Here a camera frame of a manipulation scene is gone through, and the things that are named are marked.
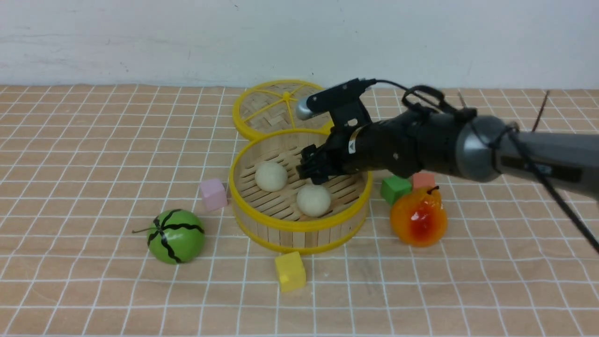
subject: pear stem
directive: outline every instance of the pear stem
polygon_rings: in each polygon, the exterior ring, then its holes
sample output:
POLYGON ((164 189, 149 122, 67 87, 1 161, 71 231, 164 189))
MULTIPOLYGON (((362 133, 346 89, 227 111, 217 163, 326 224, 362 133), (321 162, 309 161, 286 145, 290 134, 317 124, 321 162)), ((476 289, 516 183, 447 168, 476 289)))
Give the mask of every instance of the pear stem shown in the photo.
POLYGON ((429 189, 426 193, 431 194, 435 189, 439 189, 439 186, 437 185, 437 186, 429 189))

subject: green block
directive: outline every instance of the green block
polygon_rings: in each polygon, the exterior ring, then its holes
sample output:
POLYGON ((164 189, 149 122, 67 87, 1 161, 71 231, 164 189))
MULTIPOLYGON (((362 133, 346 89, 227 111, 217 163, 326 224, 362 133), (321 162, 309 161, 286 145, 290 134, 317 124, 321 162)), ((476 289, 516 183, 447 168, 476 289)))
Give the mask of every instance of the green block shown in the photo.
POLYGON ((412 191, 412 183, 409 180, 398 176, 391 176, 383 179, 380 186, 380 196, 393 206, 393 204, 402 196, 412 191))

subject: yellow block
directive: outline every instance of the yellow block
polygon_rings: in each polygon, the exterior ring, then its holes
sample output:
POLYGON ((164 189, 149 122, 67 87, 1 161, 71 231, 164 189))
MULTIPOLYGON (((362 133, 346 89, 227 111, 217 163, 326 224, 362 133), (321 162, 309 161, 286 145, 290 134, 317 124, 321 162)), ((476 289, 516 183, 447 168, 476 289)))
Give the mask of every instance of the yellow block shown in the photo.
POLYGON ((292 252, 274 258, 281 292, 305 287, 305 268, 299 252, 292 252))

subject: pink block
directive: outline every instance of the pink block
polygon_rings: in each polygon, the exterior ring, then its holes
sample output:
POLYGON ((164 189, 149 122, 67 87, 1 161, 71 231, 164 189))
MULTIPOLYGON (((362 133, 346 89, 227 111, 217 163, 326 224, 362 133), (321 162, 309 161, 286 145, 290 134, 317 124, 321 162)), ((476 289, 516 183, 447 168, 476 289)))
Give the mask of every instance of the pink block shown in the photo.
POLYGON ((199 183, 199 191, 202 194, 202 201, 206 210, 215 210, 225 207, 226 191, 220 179, 210 179, 199 183))
POLYGON ((412 176, 412 189, 420 187, 435 187, 435 175, 427 172, 418 172, 412 176))

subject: toy block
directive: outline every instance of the toy block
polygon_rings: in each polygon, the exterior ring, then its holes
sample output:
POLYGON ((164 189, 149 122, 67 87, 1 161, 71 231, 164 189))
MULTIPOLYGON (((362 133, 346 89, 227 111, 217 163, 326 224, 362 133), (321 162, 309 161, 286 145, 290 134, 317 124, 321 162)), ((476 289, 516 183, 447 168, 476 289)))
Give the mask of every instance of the toy block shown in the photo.
POLYGON ((427 172, 418 172, 412 176, 412 188, 418 189, 420 187, 435 187, 435 175, 427 172))
POLYGON ((391 206, 393 206, 399 198, 411 191, 412 184, 410 181, 398 176, 384 178, 380 186, 380 196, 391 206))
POLYGON ((305 286, 305 268, 298 252, 274 258, 281 292, 292 291, 305 286))
POLYGON ((228 202, 226 190, 220 179, 210 179, 199 183, 199 191, 206 210, 215 210, 225 207, 228 202))

